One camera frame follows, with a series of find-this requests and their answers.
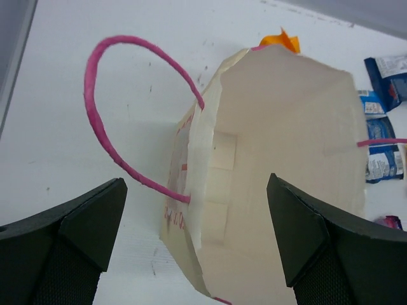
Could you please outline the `blue sweet chilli crisps bag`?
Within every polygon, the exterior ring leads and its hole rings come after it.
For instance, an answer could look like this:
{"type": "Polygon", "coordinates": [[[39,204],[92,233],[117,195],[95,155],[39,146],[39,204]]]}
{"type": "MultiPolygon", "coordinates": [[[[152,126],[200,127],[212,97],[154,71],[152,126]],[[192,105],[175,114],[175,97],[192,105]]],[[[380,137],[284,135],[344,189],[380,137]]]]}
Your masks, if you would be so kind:
{"type": "Polygon", "coordinates": [[[406,102],[406,55],[369,57],[364,64],[386,112],[406,102]]]}

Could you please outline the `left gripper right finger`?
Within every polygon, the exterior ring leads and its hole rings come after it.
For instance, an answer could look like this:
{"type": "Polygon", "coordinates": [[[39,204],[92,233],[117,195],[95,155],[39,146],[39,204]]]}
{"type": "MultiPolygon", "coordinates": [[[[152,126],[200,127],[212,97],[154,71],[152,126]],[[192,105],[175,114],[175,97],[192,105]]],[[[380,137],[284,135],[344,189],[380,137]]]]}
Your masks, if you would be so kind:
{"type": "Polygon", "coordinates": [[[271,174],[268,206],[297,304],[406,304],[406,232],[362,219],[271,174]]]}

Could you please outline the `dark blue chips bag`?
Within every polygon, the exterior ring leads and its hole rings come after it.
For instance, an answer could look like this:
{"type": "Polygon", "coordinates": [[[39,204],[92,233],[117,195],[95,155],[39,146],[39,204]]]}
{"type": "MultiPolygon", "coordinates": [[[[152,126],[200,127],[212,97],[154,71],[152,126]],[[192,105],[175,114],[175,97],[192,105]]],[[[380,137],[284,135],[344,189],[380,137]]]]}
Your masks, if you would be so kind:
{"type": "MultiPolygon", "coordinates": [[[[388,117],[366,120],[369,139],[394,139],[394,129],[388,117]]],[[[376,184],[383,180],[403,179],[404,166],[397,144],[369,145],[366,163],[366,182],[376,184]]]]}

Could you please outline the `purple blue snack packet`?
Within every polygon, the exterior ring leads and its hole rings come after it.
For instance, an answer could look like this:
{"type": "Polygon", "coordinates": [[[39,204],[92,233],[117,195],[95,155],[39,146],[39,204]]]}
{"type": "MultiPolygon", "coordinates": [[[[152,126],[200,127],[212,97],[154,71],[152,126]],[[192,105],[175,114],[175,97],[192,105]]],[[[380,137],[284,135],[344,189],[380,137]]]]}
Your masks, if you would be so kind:
{"type": "Polygon", "coordinates": [[[374,220],[374,223],[380,224],[382,226],[390,227],[393,229],[403,230],[401,221],[399,217],[395,215],[386,215],[378,217],[374,220]]]}

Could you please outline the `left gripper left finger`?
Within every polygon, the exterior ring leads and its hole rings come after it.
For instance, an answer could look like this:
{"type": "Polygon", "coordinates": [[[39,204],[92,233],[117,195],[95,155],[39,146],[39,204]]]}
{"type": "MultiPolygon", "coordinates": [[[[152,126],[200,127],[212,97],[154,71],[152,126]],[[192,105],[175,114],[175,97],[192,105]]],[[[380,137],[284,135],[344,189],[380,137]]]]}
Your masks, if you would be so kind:
{"type": "Polygon", "coordinates": [[[1,304],[92,304],[126,197],[125,181],[112,179],[1,226],[1,304]]]}

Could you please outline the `orange snack packet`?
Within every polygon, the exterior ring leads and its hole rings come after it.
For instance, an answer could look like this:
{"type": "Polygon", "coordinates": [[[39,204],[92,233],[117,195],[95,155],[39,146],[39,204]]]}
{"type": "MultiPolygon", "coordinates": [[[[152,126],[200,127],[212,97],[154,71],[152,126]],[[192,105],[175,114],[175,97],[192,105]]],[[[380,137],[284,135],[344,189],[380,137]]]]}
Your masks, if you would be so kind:
{"type": "Polygon", "coordinates": [[[300,40],[298,36],[289,36],[281,27],[280,34],[265,36],[259,43],[259,47],[279,44],[293,53],[301,53],[300,40]]]}

